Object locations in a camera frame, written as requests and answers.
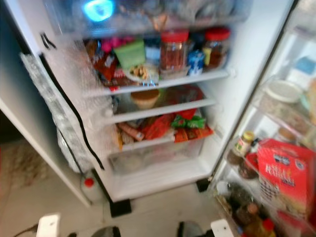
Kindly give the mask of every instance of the green container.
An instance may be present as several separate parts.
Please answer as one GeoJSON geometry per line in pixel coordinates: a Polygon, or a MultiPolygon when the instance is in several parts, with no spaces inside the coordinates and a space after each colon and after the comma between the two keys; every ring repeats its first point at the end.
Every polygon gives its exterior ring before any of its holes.
{"type": "Polygon", "coordinates": [[[123,69],[129,69],[132,66],[143,64],[145,58],[145,46],[142,39],[114,49],[119,63],[123,69]]]}

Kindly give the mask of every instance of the tile floor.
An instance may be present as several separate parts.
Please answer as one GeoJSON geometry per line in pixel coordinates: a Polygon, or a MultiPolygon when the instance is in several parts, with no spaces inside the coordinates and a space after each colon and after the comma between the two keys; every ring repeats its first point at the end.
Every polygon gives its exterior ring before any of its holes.
{"type": "Polygon", "coordinates": [[[210,222],[223,217],[215,200],[199,194],[195,185],[133,200],[133,212],[114,219],[107,202],[86,208],[53,173],[0,198],[0,237],[12,237],[54,212],[61,214],[60,237],[71,232],[90,237],[110,225],[118,226],[122,237],[175,237],[180,221],[195,221],[206,231],[210,222]]]}

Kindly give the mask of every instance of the blue light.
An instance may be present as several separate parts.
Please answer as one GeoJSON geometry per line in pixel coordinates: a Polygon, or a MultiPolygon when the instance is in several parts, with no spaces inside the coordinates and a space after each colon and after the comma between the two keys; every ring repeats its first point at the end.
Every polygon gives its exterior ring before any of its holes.
{"type": "Polygon", "coordinates": [[[100,22],[112,16],[114,6],[110,0],[92,0],[83,6],[83,10],[92,21],[100,22]]]}

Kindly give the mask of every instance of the red box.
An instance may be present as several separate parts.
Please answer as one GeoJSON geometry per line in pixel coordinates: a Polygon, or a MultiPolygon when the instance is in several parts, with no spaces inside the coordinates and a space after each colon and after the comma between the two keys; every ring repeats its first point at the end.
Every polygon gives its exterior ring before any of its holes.
{"type": "Polygon", "coordinates": [[[308,218],[315,194],[315,158],[303,147],[273,139],[260,142],[261,196],[281,210],[308,218]]]}

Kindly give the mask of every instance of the black foot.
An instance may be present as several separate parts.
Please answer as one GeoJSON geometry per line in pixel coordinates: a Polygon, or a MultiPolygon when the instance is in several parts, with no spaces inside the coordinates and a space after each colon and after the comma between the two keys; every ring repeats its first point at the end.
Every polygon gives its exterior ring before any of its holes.
{"type": "Polygon", "coordinates": [[[132,207],[130,205],[130,200],[123,200],[118,202],[110,202],[110,210],[112,217],[118,217],[126,215],[132,212],[132,207]]]}
{"type": "Polygon", "coordinates": [[[200,179],[197,180],[196,184],[197,184],[197,189],[200,193],[205,192],[208,188],[209,185],[209,181],[208,179],[200,179]]]}

